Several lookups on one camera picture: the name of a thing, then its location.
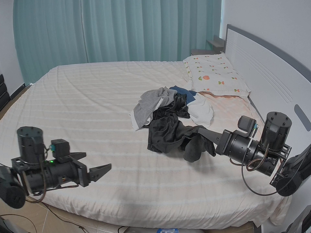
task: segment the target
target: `gray garment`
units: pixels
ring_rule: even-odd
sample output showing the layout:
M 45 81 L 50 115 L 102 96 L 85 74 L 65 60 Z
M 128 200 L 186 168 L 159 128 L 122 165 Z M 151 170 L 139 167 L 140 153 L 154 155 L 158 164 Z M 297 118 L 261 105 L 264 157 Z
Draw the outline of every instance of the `gray garment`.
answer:
M 156 109 L 172 103 L 175 94 L 177 94 L 176 90 L 161 87 L 157 90 L 146 91 L 141 95 L 141 100 L 138 101 L 138 105 L 130 114 L 134 130 L 140 129 Z

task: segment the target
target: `tile floor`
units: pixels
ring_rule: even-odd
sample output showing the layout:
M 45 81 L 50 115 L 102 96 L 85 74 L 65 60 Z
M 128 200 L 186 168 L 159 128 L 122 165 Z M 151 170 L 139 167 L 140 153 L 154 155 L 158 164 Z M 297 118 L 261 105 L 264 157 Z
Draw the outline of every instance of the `tile floor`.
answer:
M 0 119 L 8 111 L 11 105 L 17 101 L 17 99 L 25 93 L 29 88 L 26 87 L 21 91 L 12 101 L 10 101 L 3 109 L 0 111 Z M 85 218 L 83 216 L 78 216 L 61 209 L 55 208 L 48 205 L 48 207 L 57 214 L 61 219 L 79 224 L 85 228 L 87 233 L 117 233 L 119 226 L 112 225 L 93 219 Z M 21 209 L 13 209 L 6 205 L 2 200 L 0 200 L 0 215 L 3 214 L 18 214 L 29 218 L 35 225 L 38 233 L 58 233 L 58 232 L 72 232 L 72 233 L 83 233 L 82 229 L 71 223 L 63 222 L 59 220 L 55 215 L 53 215 L 43 203 L 30 204 L 25 203 L 24 207 Z M 30 221 L 19 216 L 3 216 L 5 219 L 10 219 L 13 223 L 24 228 L 26 231 L 31 233 L 35 232 L 35 229 Z M 127 227 L 120 229 L 120 233 L 124 233 Z M 205 230 L 206 233 L 254 233 L 254 226 L 252 222 L 248 222 L 240 227 L 228 227 L 223 230 Z

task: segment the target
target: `bed sheet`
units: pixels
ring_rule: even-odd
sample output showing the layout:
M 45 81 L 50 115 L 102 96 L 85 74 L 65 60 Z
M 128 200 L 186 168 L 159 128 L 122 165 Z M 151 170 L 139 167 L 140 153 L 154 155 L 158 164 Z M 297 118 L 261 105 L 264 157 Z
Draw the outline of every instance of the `bed sheet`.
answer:
M 19 156 L 16 130 L 43 130 L 46 145 L 65 139 L 72 152 L 86 152 L 88 168 L 112 163 L 96 183 L 51 191 L 44 202 L 78 215 L 117 225 L 149 228 L 222 229 L 247 221 L 260 225 L 284 219 L 291 197 L 260 197 L 244 185 L 228 157 L 203 153 L 186 162 L 183 153 L 147 150 L 148 129 L 134 131 L 129 112 L 150 89 L 183 86 L 182 62 L 106 62 L 50 70 L 0 120 L 1 162 Z M 247 99 L 204 94 L 214 109 L 209 129 L 237 129 L 241 115 L 260 121 Z M 191 120 L 182 119 L 186 125 Z M 249 185 L 269 193 L 270 177 L 246 172 Z

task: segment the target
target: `teal curtain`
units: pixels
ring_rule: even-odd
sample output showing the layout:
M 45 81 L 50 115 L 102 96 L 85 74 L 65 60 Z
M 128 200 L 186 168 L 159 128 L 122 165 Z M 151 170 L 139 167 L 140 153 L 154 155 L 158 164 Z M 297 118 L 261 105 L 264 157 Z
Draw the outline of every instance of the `teal curtain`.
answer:
M 219 35 L 221 0 L 14 0 L 25 84 L 58 65 L 180 61 Z
M 88 62 L 81 0 L 14 0 L 13 29 L 26 85 L 58 65 Z

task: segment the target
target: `pillow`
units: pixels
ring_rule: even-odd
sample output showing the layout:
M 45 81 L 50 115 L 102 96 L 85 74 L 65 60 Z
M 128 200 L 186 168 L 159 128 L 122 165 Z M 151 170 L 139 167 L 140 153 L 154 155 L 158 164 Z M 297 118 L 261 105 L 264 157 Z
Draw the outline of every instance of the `pillow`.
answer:
M 193 91 L 241 97 L 247 97 L 251 91 L 224 53 L 192 55 L 184 59 L 184 64 Z

